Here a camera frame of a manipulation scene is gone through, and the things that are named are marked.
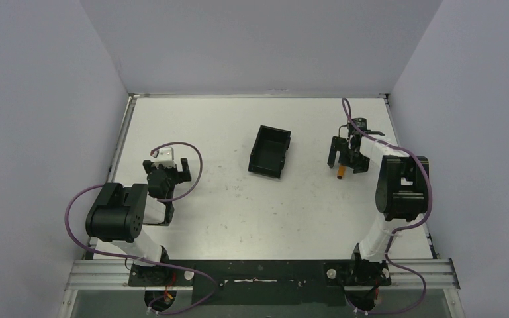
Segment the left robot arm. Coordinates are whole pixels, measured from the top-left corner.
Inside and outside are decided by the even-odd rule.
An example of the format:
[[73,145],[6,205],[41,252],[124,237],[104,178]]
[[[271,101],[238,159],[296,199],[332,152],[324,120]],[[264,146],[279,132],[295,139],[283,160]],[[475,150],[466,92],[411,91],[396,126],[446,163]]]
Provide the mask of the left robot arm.
[[87,214],[85,230],[90,237],[135,256],[130,280],[137,286],[165,286],[177,279],[176,271],[165,263],[169,260],[167,250],[143,227],[171,224],[175,187],[191,181],[188,160],[182,158],[180,162],[145,160],[146,183],[130,187],[105,183]]

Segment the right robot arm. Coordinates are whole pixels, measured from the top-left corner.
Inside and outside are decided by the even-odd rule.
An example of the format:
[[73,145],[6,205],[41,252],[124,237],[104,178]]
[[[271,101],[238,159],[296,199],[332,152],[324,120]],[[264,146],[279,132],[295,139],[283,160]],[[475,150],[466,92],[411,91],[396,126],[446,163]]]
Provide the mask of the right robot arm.
[[397,237],[426,212],[428,192],[424,174],[428,160],[414,160],[393,148],[380,131],[367,127],[365,118],[343,125],[348,135],[332,137],[327,160],[329,168],[338,168],[343,178],[346,169],[354,174],[367,172],[374,164],[379,169],[375,190],[375,219],[365,237],[356,244],[345,268],[336,268],[335,279],[346,286],[388,285],[390,283],[386,255]]

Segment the orange handle screwdriver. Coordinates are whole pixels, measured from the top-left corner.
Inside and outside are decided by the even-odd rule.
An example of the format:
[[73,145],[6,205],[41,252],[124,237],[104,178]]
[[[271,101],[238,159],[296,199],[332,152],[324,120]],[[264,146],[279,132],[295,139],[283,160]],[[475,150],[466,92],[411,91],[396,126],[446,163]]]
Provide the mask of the orange handle screwdriver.
[[337,175],[336,175],[336,177],[337,177],[339,180],[341,180],[341,179],[343,179],[343,178],[344,178],[345,174],[346,174],[346,167],[345,167],[344,165],[341,165],[341,164],[340,164],[340,165],[339,165],[339,167],[338,167],[338,170],[337,170]]

